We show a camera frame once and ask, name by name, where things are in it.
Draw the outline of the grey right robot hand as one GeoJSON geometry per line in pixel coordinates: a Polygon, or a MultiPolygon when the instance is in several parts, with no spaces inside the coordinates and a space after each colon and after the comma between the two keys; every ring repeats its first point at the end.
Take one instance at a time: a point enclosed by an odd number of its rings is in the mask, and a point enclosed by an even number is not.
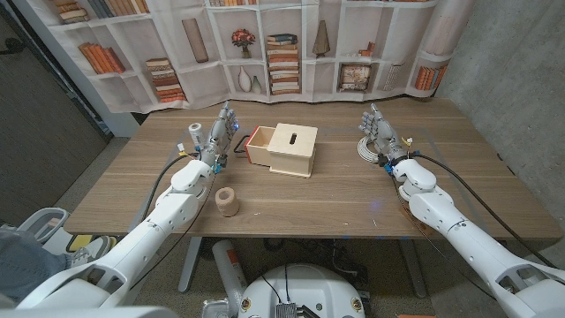
{"type": "Polygon", "coordinates": [[[369,163],[377,163],[380,167],[386,164],[396,165],[408,158],[402,142],[394,128],[383,117],[377,105],[370,104],[371,111],[364,112],[359,130],[365,136],[358,142],[358,154],[369,163]]]}

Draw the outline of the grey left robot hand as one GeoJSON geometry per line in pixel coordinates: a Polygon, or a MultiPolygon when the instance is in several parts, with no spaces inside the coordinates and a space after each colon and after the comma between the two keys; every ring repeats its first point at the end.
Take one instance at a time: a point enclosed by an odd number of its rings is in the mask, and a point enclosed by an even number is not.
{"type": "Polygon", "coordinates": [[[238,128],[235,111],[225,102],[200,150],[200,160],[210,165],[215,173],[226,167],[230,143],[238,128]]]}

